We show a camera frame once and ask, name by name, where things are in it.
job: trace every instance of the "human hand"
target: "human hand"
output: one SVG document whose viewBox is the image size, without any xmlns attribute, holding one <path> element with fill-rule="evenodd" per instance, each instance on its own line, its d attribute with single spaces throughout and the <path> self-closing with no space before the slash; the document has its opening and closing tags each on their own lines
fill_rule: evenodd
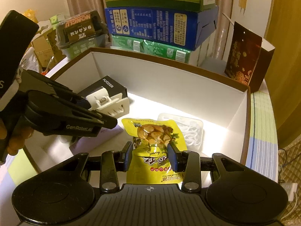
<svg viewBox="0 0 301 226">
<path fill-rule="evenodd" d="M 6 148 L 9 155 L 16 155 L 19 149 L 22 149 L 25 145 L 25 139 L 30 138 L 33 134 L 31 127 L 23 127 L 20 130 L 14 131 L 11 136 L 8 146 Z M 7 136 L 7 130 L 3 121 L 0 119 L 0 139 L 5 139 Z"/>
</svg>

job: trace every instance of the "blue box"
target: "blue box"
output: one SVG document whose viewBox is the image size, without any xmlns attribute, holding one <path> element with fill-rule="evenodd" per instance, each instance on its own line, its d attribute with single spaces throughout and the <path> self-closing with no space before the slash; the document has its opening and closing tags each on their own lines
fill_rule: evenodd
<svg viewBox="0 0 301 226">
<path fill-rule="evenodd" d="M 217 27 L 219 8 L 194 13 L 165 8 L 106 8 L 109 32 L 195 50 Z"/>
</svg>

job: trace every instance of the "white power cord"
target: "white power cord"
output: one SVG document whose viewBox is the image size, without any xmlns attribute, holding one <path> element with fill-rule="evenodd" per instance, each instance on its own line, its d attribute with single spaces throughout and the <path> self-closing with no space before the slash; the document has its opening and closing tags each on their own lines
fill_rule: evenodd
<svg viewBox="0 0 301 226">
<path fill-rule="evenodd" d="M 294 211 L 294 209 L 296 208 L 296 206 L 297 206 L 297 201 L 298 201 L 298 196 L 297 196 L 297 193 L 296 193 L 296 192 L 294 192 L 294 195 L 295 195 L 295 199 L 296 199 L 294 207 L 290 210 L 289 213 L 287 213 L 286 215 L 284 215 L 281 219 L 284 219 L 285 217 L 289 216 L 289 215 Z"/>
</svg>

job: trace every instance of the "power strip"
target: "power strip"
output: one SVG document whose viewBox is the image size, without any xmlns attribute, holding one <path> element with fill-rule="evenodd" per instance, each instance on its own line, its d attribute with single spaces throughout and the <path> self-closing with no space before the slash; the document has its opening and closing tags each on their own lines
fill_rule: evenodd
<svg viewBox="0 0 301 226">
<path fill-rule="evenodd" d="M 280 184 L 288 195 L 288 201 L 294 200 L 294 192 L 297 192 L 298 184 L 296 182 L 284 182 Z"/>
</svg>

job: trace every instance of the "purple package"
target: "purple package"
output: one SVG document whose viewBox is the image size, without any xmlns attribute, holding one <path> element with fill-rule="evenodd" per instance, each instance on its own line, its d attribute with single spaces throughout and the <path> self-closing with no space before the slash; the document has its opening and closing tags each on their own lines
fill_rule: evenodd
<svg viewBox="0 0 301 226">
<path fill-rule="evenodd" d="M 89 152 L 99 146 L 100 144 L 106 142 L 110 138 L 121 133 L 123 129 L 120 126 L 116 126 L 113 129 L 101 128 L 97 137 L 82 137 L 73 145 L 70 146 L 70 151 L 73 155 L 81 152 Z"/>
</svg>

